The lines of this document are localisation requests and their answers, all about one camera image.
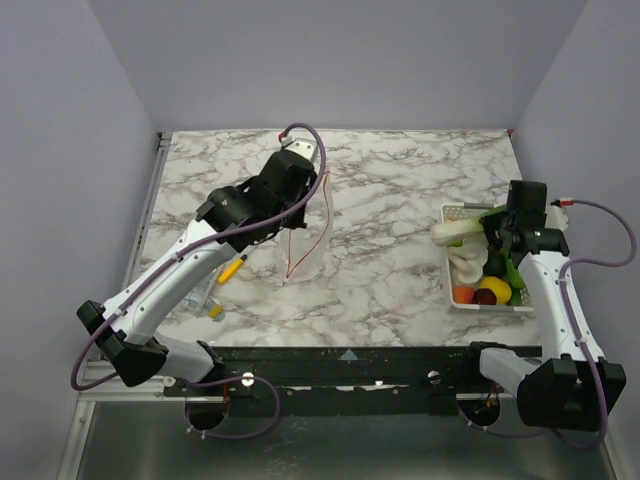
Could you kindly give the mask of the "clear zip top bag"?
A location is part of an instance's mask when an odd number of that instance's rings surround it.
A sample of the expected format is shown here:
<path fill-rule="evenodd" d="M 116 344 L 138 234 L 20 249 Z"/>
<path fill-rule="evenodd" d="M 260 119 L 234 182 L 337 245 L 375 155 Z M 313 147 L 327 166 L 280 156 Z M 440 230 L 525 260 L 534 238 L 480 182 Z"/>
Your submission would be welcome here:
<path fill-rule="evenodd" d="M 278 236 L 283 285 L 313 280 L 324 270 L 334 222 L 330 171 L 324 173 L 321 186 L 305 207 L 306 228 L 286 229 Z"/>

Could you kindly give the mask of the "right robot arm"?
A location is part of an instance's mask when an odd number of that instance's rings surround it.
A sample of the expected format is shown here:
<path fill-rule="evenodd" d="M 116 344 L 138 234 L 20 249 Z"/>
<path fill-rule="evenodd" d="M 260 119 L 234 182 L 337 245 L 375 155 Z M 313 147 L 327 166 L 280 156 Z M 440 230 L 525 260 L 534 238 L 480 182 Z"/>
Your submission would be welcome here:
<path fill-rule="evenodd" d="M 483 218 L 487 240 L 502 249 L 533 304 L 542 358 L 534 365 L 506 346 L 474 342 L 460 379 L 480 392 L 496 383 L 515 397 L 524 424 L 602 432 L 626 385 L 624 368 L 606 360 L 590 332 L 562 230 L 547 226 L 547 187 L 513 180 L 501 212 Z"/>

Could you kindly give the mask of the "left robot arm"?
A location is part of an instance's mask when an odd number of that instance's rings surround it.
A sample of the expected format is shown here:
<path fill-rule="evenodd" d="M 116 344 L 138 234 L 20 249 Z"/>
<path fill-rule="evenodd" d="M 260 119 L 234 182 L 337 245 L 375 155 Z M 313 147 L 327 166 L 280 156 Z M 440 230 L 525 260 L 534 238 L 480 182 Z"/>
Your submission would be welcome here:
<path fill-rule="evenodd" d="M 283 145 L 258 175 L 211 192 L 178 240 L 136 281 L 103 303 L 83 303 L 77 316 L 115 376 L 134 387 L 167 375 L 201 395 L 214 393 L 222 372 L 213 349 L 203 341 L 162 338 L 157 330 L 218 267 L 284 229 L 305 227 L 305 206 L 325 169 L 326 153 L 318 143 Z"/>

